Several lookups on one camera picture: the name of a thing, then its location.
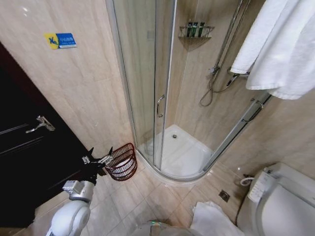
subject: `white towel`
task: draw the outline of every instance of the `white towel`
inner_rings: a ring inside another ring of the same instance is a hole
[[[197,202],[190,228],[203,236],[244,236],[221,207],[213,202]]]
[[[252,64],[246,88],[297,99],[315,87],[315,0],[266,0],[231,71]]]

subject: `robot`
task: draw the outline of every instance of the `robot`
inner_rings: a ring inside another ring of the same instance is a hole
[[[93,149],[82,157],[84,177],[82,181],[69,180],[63,190],[69,194],[71,202],[65,204],[54,215],[46,236],[79,236],[90,217],[90,203],[96,185],[97,172],[114,158],[113,148],[101,159],[92,157]],[[167,224],[149,221],[139,226],[132,236],[201,236],[192,229],[171,227]]]

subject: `hanging towel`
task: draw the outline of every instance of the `hanging towel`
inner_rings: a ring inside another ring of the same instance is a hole
[[[269,89],[282,99],[300,98],[315,87],[315,56],[309,54],[315,51],[314,15],[315,0],[267,0],[231,71],[244,73],[255,62],[247,89]]]

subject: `toilet water hose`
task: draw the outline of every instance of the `toilet water hose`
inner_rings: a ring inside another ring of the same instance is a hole
[[[248,186],[248,185],[251,184],[251,182],[252,182],[253,179],[254,179],[253,177],[244,178],[244,179],[242,179],[242,180],[240,181],[240,184],[241,184],[242,186]]]

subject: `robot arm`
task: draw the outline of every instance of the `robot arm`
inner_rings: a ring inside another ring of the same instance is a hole
[[[70,180],[64,184],[63,190],[69,193],[71,202],[55,213],[46,236],[79,236],[86,226],[90,217],[90,203],[97,171],[113,160],[113,148],[102,159],[94,159],[92,151],[93,149],[82,158],[85,165],[84,180]]]
[[[71,201],[53,217],[47,236],[79,236],[90,217],[90,206],[84,201]]]

